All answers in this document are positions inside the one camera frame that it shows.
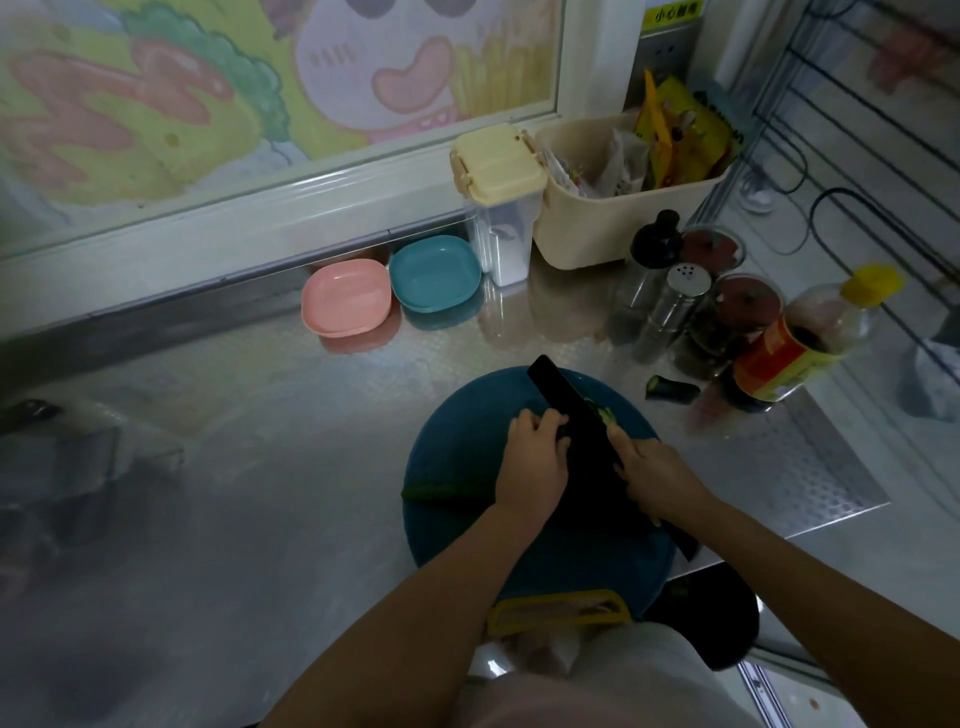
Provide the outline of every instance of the salt shaker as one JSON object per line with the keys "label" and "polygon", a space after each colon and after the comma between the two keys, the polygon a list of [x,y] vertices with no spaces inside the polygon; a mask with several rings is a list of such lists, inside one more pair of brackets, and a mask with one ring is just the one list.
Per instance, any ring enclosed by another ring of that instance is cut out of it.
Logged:
{"label": "salt shaker", "polygon": [[678,263],[673,266],[667,272],[660,297],[647,317],[648,326],[679,331],[712,283],[710,273],[699,265]]}

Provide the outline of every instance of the black bottle cap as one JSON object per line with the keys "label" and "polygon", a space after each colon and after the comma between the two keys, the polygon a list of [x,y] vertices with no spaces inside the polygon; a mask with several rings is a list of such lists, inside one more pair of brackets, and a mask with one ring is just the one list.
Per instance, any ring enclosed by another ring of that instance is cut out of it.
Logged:
{"label": "black bottle cap", "polygon": [[684,239],[677,226],[680,215],[672,209],[662,209],[657,221],[644,225],[634,235],[630,256],[644,268],[669,268],[680,260]]}

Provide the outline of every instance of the yellow sticker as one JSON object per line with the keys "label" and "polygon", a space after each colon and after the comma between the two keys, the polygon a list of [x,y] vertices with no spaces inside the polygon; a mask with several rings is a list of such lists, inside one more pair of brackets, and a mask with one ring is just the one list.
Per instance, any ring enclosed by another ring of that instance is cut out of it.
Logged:
{"label": "yellow sticker", "polygon": [[679,3],[651,8],[643,14],[643,33],[659,30],[668,25],[693,20],[704,10],[704,0],[681,0]]}

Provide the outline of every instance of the yellow packet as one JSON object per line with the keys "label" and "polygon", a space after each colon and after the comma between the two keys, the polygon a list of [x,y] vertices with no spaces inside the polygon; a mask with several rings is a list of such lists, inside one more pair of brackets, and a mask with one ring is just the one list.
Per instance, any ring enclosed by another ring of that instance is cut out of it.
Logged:
{"label": "yellow packet", "polygon": [[670,155],[658,162],[658,155],[651,155],[653,189],[674,184],[701,182],[722,171],[725,159],[731,158],[733,134],[730,126],[711,110],[700,104],[689,89],[673,76],[653,89],[653,76],[645,71],[647,101],[636,122],[636,133],[643,137],[651,149],[656,150],[654,139],[665,137]]}
{"label": "yellow packet", "polygon": [[646,84],[646,99],[636,121],[635,132],[650,146],[650,171],[653,179],[649,189],[660,189],[673,184],[677,150],[663,116],[663,108],[658,103],[657,87],[650,69],[643,71],[643,80]]}
{"label": "yellow packet", "polygon": [[731,148],[730,126],[694,99],[686,85],[673,76],[660,84],[657,97],[667,124],[683,133],[677,144],[674,184],[701,182],[712,177],[714,168]]}

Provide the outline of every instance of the bottle label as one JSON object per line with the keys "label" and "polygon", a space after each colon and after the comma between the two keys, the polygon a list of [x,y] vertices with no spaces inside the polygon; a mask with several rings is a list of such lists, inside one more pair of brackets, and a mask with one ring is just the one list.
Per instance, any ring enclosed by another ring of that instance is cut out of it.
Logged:
{"label": "bottle label", "polygon": [[841,358],[801,344],[780,316],[733,362],[733,379],[755,400],[780,401]]}

